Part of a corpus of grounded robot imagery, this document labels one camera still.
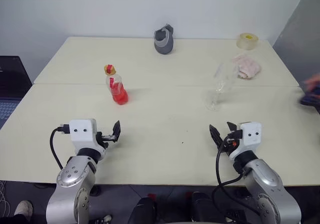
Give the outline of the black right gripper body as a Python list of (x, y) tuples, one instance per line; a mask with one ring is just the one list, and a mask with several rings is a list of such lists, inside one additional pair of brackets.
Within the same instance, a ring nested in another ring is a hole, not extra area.
[(222, 141), (219, 149), (222, 153), (226, 153), (228, 156), (235, 151), (240, 145), (240, 139), (243, 137), (242, 130), (236, 130), (229, 133)]

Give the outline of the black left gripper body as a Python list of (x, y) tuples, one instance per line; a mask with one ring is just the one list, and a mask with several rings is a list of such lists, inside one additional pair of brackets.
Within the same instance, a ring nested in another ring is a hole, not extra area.
[(106, 135), (104, 136), (102, 132), (97, 132), (96, 134), (97, 143), (102, 146), (104, 149), (107, 149), (109, 146), (109, 142), (117, 142), (118, 138), (116, 135)]

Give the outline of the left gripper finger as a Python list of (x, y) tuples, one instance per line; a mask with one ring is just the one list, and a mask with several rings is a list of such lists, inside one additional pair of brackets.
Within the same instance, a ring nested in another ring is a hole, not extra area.
[(119, 139), (119, 136), (120, 136), (120, 133), (121, 133), (121, 125), (120, 125), (120, 121), (116, 121), (114, 126), (113, 126), (113, 138), (112, 138), (112, 141), (113, 142), (117, 142), (118, 139)]

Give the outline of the bystander hand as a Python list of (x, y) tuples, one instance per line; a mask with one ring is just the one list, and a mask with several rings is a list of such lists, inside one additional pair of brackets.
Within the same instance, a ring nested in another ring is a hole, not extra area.
[(311, 78), (306, 80), (305, 82), (306, 89), (308, 91), (312, 91), (316, 86), (320, 84), (320, 73), (313, 75)]

